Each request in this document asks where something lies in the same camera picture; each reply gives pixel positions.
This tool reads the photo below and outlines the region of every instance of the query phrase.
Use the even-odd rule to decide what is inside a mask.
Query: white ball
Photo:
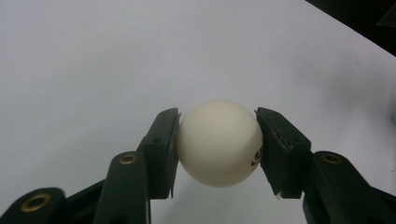
[[[248,178],[260,163],[262,130],[241,105],[224,100],[206,102],[181,121],[177,155],[197,181],[228,187]]]

